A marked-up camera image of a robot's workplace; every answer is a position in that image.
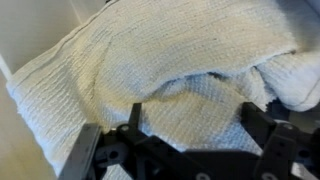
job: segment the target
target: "textured towel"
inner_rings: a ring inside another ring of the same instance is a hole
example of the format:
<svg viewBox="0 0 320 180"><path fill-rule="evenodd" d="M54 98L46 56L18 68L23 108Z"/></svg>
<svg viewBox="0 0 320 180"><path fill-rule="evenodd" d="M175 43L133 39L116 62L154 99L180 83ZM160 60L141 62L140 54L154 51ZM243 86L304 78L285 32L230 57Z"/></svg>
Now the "textured towel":
<svg viewBox="0 0 320 180"><path fill-rule="evenodd" d="M238 122L241 103L316 105L319 28L300 0L111 1L7 87L57 175L83 123L106 132L135 102L141 130L181 151L259 153Z"/></svg>

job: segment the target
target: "black plastic part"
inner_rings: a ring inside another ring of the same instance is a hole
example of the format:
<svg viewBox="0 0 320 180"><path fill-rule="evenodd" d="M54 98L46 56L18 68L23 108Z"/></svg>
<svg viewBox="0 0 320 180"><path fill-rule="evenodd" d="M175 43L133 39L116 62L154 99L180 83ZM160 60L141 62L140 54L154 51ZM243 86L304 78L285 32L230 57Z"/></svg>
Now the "black plastic part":
<svg viewBox="0 0 320 180"><path fill-rule="evenodd" d="M289 180L296 156L299 129L290 124L279 124L266 144L254 171L254 179L273 176Z"/></svg>
<svg viewBox="0 0 320 180"><path fill-rule="evenodd" d="M59 180L82 180L95 177L91 169L92 158L101 135L101 129L97 124L83 125L60 173Z"/></svg>
<svg viewBox="0 0 320 180"><path fill-rule="evenodd" d="M96 124L84 125L59 179L102 179L108 166L120 164L137 180L300 180L291 174L294 161L319 177L320 129L308 134L277 124L252 103L243 104L241 124L264 148L261 157L236 150L180 153L138 129L140 111L134 104L128 124L105 135Z"/></svg>
<svg viewBox="0 0 320 180"><path fill-rule="evenodd" d="M138 129L141 112L141 103L134 103L131 109L129 125Z"/></svg>
<svg viewBox="0 0 320 180"><path fill-rule="evenodd" d="M242 105L241 124L262 149L277 125L273 119L250 102Z"/></svg>
<svg viewBox="0 0 320 180"><path fill-rule="evenodd" d="M191 151L184 154L214 172L216 179L226 180L252 179L253 169L259 159L255 154L236 150Z"/></svg>
<svg viewBox="0 0 320 180"><path fill-rule="evenodd" d="M284 107L279 99L276 99L267 105L266 114L272 119L289 121L290 110Z"/></svg>

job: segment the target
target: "white wall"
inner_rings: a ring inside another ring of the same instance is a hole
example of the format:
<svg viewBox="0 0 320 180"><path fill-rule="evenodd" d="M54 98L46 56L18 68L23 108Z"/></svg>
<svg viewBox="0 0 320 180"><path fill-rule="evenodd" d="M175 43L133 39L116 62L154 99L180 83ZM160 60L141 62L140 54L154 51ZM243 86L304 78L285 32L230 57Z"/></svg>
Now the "white wall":
<svg viewBox="0 0 320 180"><path fill-rule="evenodd" d="M0 0L0 68L5 76L79 24L69 0Z"/></svg>

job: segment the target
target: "white towel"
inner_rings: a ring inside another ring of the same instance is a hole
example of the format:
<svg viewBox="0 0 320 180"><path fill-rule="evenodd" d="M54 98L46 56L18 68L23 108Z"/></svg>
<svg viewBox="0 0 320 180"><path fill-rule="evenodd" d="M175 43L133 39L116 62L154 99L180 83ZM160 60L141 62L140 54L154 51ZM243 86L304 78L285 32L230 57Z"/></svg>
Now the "white towel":
<svg viewBox="0 0 320 180"><path fill-rule="evenodd" d="M107 132L135 102L141 130L181 151L259 153L238 122L241 103L316 105L319 28L301 0L111 1L7 87L57 175L84 123ZM127 178L120 171L108 176Z"/></svg>

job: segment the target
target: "screw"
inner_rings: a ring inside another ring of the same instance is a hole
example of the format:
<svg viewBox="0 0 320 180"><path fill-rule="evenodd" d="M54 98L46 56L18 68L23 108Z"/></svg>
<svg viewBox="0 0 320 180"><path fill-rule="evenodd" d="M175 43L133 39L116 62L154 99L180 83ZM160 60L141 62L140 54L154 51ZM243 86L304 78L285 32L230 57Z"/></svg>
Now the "screw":
<svg viewBox="0 0 320 180"><path fill-rule="evenodd" d="M129 126L127 126L127 125L122 126L121 130L122 131L128 131L129 130Z"/></svg>
<svg viewBox="0 0 320 180"><path fill-rule="evenodd" d="M262 177L262 180L278 180L278 178L275 175L268 172L263 173L261 177Z"/></svg>
<svg viewBox="0 0 320 180"><path fill-rule="evenodd" d="M206 173L198 173L196 175L196 180L210 180L210 177Z"/></svg>
<svg viewBox="0 0 320 180"><path fill-rule="evenodd" d="M290 124L284 124L283 127L287 128L287 129L293 129L293 127Z"/></svg>

